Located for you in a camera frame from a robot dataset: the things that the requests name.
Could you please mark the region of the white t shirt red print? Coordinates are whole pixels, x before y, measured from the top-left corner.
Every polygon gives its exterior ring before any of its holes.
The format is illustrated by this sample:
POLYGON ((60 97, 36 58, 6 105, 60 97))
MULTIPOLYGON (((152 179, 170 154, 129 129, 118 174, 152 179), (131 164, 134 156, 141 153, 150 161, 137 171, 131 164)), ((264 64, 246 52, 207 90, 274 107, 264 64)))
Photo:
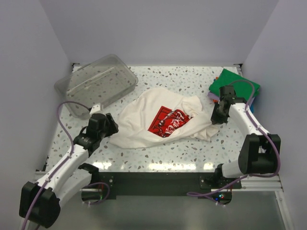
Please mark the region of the white t shirt red print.
POLYGON ((110 143, 122 149, 157 146, 186 138, 210 141, 218 133, 198 96, 150 89, 128 104, 118 117, 110 143))

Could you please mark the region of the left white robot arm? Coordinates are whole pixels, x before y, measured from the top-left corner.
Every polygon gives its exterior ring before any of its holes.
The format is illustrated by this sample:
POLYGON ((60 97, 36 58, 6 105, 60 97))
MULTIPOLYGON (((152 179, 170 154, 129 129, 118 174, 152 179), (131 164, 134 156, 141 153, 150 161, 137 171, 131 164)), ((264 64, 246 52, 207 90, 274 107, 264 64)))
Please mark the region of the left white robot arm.
POLYGON ((118 133, 112 115, 92 114, 88 125, 73 139, 72 146, 63 158, 36 182, 27 182, 21 191, 19 216, 24 218, 22 229, 28 221, 44 228, 57 220, 64 204, 83 188, 102 185, 107 198, 110 186, 102 182, 99 169, 86 160, 98 149, 103 138, 118 133))

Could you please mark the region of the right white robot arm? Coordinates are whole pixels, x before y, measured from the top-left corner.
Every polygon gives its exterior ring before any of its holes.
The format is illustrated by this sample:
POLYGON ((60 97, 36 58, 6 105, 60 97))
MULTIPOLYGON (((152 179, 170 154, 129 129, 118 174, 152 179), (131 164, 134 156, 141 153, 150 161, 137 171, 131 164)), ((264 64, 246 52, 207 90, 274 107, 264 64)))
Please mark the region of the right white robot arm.
POLYGON ((215 103, 211 122, 226 124, 231 118, 245 137, 238 159, 219 164, 211 180, 219 188, 225 188, 231 179, 247 176, 274 177, 281 167, 281 139, 263 128, 252 114, 245 98, 237 97, 232 85, 220 88, 220 100, 215 103))

